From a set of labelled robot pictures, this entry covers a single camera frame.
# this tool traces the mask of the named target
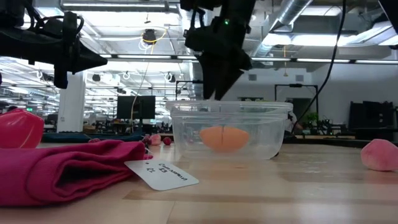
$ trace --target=magenta cloth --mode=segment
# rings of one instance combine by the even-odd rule
[[[141,142],[107,140],[45,149],[0,149],[0,206],[50,205],[86,197],[134,173]]]

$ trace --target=plastic tub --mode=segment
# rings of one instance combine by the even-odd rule
[[[168,101],[175,147],[200,159],[270,159],[280,150],[291,103]]]

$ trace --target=black monitor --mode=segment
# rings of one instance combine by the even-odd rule
[[[54,121],[54,122],[58,122],[58,114],[49,114],[47,116],[47,121]]]
[[[118,119],[131,119],[135,96],[118,96]],[[138,96],[134,104],[133,119],[155,119],[155,96]]]

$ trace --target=red object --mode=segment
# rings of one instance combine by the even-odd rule
[[[45,149],[0,149],[0,206],[50,205],[125,180],[126,161],[146,159],[141,142],[107,140]]]
[[[44,120],[26,110],[0,114],[0,148],[36,148],[42,140]]]
[[[375,139],[361,151],[362,163],[376,171],[398,170],[398,147],[393,143]]]
[[[166,137],[166,138],[163,139],[163,143],[164,143],[166,146],[169,146],[169,145],[172,144],[172,139],[170,139],[169,137]]]
[[[144,139],[142,140],[144,144],[147,144],[150,146],[152,144],[152,140],[150,140],[150,136],[145,136]]]

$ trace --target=label card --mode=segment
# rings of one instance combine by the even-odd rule
[[[199,183],[198,179],[166,161],[128,161],[124,164],[154,190],[171,190]]]

